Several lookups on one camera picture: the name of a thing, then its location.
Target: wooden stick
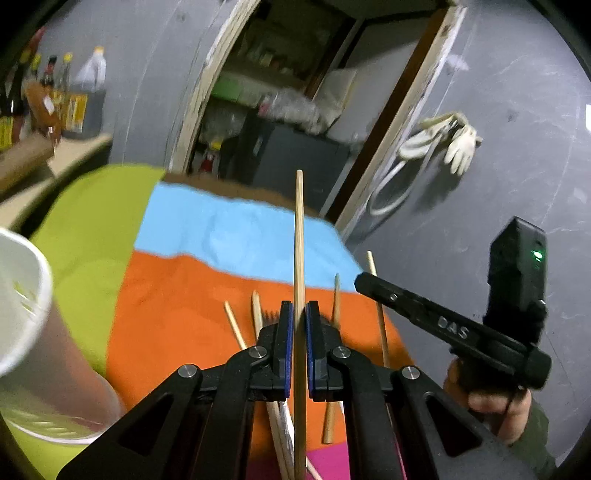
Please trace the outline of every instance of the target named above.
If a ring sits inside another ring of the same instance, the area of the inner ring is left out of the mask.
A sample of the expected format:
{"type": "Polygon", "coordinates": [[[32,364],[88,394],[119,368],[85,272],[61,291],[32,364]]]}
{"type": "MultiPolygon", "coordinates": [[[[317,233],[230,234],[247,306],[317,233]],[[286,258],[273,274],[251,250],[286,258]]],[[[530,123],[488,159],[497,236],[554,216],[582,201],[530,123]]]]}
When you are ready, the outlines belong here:
{"type": "Polygon", "coordinates": [[[240,345],[240,348],[242,350],[245,350],[248,347],[246,346],[246,342],[244,341],[244,338],[242,338],[242,334],[240,333],[240,328],[238,328],[238,324],[236,322],[236,317],[234,316],[234,312],[232,311],[230,304],[225,301],[223,303],[223,308],[224,308],[224,310],[226,310],[226,315],[228,317],[228,321],[230,322],[232,330],[234,331],[234,336],[236,337],[236,340],[238,340],[238,345],[240,345]]]}
{"type": "MultiPolygon", "coordinates": [[[[371,251],[368,250],[368,264],[369,272],[377,277],[378,274],[375,270],[374,256],[371,251]]],[[[379,325],[379,337],[382,342],[382,358],[384,359],[384,366],[390,368],[390,352],[388,350],[388,338],[386,337],[386,323],[384,322],[384,308],[380,302],[375,303],[378,309],[378,325],[379,325]]]]}
{"type": "MultiPolygon", "coordinates": [[[[252,320],[255,326],[255,336],[258,339],[259,332],[262,329],[262,310],[261,299],[256,290],[252,292],[252,320]]],[[[277,462],[279,463],[281,478],[282,480],[292,479],[294,471],[293,468],[291,468],[291,461],[287,460],[291,454],[287,445],[285,433],[282,434],[281,407],[279,402],[267,402],[267,413],[269,415],[269,423],[271,424],[271,435],[273,437],[275,452],[277,453],[277,462]]],[[[291,421],[291,416],[287,415],[285,420],[291,421]]],[[[323,480],[308,457],[306,457],[306,468],[314,480],[323,480]]]]}
{"type": "MultiPolygon", "coordinates": [[[[336,329],[340,329],[340,281],[339,274],[335,275],[335,297],[333,300],[332,323],[336,329]]],[[[322,443],[333,443],[335,432],[335,414],[339,408],[339,402],[327,402],[324,408],[324,423],[322,426],[322,443]]]]}
{"type": "Polygon", "coordinates": [[[304,283],[304,174],[295,175],[294,231],[294,472],[295,480],[306,478],[306,306],[304,283]]]}
{"type": "Polygon", "coordinates": [[[340,330],[340,277],[335,275],[335,294],[333,298],[332,322],[337,330],[340,330]]]}
{"type": "Polygon", "coordinates": [[[252,321],[255,324],[255,338],[258,339],[258,334],[262,329],[262,310],[261,298],[256,290],[252,292],[252,321]]]}

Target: orange fabric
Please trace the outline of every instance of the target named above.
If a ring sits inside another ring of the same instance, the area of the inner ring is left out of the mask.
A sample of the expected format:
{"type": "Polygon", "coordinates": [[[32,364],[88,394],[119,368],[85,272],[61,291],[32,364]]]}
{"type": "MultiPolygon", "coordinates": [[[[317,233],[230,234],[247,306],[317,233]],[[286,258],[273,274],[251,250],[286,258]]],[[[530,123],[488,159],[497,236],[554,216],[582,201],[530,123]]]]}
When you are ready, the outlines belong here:
{"type": "MultiPolygon", "coordinates": [[[[133,407],[180,365],[201,369],[224,364],[238,351],[226,318],[227,300],[247,345],[255,343],[251,294],[258,290],[263,311],[276,312],[282,300],[293,300],[293,287],[235,277],[208,267],[193,257],[160,258],[134,251],[119,292],[109,338],[107,378],[128,407],[133,407]]],[[[306,289],[330,318],[333,292],[306,289]]],[[[411,363],[396,329],[387,323],[393,368],[411,363]]],[[[342,293],[343,342],[381,365],[382,355],[375,303],[356,293],[342,293]]],[[[344,442],[345,424],[338,415],[335,443],[344,442]]],[[[309,400],[307,446],[320,443],[324,404],[309,400]]],[[[274,455],[264,405],[255,409],[251,459],[274,455]]]]}

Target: white work glove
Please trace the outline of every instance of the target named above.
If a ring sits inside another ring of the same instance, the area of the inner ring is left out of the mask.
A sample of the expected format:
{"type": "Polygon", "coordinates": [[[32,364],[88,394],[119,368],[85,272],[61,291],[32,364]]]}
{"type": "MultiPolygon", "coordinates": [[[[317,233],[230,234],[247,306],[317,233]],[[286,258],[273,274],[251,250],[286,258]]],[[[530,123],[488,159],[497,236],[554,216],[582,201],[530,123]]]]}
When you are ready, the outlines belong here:
{"type": "Polygon", "coordinates": [[[454,134],[443,163],[445,165],[451,163],[452,175],[457,173],[457,176],[461,177],[470,166],[475,150],[476,129],[471,125],[464,125],[454,134]]]}
{"type": "Polygon", "coordinates": [[[461,176],[470,166],[476,149],[476,143],[482,142],[476,136],[476,130],[472,127],[461,112],[444,113],[433,118],[426,118],[419,122],[421,131],[407,139],[400,149],[398,155],[402,160],[416,160],[427,155],[433,141],[437,138],[443,128],[448,127],[456,121],[460,126],[453,136],[445,156],[445,165],[451,163],[450,171],[461,176]]]}
{"type": "Polygon", "coordinates": [[[457,121],[460,125],[468,123],[466,117],[461,112],[449,112],[433,118],[426,118],[419,122],[418,127],[421,131],[407,139],[398,150],[398,155],[403,160],[416,160],[427,155],[431,144],[439,132],[457,121]]]}

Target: human hand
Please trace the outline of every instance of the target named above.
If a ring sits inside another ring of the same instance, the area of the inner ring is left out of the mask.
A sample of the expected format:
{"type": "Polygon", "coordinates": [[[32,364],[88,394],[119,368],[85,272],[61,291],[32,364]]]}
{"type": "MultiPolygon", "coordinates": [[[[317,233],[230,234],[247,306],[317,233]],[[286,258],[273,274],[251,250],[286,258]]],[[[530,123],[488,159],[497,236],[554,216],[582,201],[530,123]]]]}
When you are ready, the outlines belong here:
{"type": "MultiPolygon", "coordinates": [[[[503,415],[507,409],[510,393],[466,392],[459,385],[460,362],[461,360],[456,358],[449,366],[443,389],[464,408],[471,408],[482,414],[496,413],[503,415]]],[[[507,410],[506,417],[497,434],[499,439],[506,445],[512,445],[523,434],[530,415],[530,408],[530,389],[519,390],[511,401],[511,406],[507,410]]]]}

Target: gray wall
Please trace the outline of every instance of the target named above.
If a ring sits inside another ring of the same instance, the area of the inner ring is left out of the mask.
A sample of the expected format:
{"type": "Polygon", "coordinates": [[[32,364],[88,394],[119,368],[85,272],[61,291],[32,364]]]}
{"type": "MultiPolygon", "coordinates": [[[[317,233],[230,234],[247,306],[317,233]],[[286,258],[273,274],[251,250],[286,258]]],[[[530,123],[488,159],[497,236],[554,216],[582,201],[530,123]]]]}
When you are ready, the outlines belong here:
{"type": "Polygon", "coordinates": [[[206,55],[236,0],[77,0],[50,21],[40,45],[74,52],[75,74],[95,45],[105,47],[103,130],[113,163],[164,166],[206,55]]]}
{"type": "MultiPolygon", "coordinates": [[[[550,314],[541,348],[553,369],[534,397],[550,419],[550,450],[561,455],[591,418],[591,87],[558,32],[529,3],[465,3],[453,53],[470,69],[445,68],[423,115],[459,109],[484,143],[459,181],[439,156],[398,212],[369,236],[375,221],[363,218],[348,245],[363,265],[365,250],[373,250],[387,280],[480,319],[491,241],[514,215],[542,227],[550,314]]],[[[448,347],[392,319],[417,365],[443,382],[448,347]]]]}
{"type": "Polygon", "coordinates": [[[336,141],[363,141],[392,94],[428,18],[369,25],[364,30],[347,68],[357,69],[343,114],[327,136],[336,141]]]}

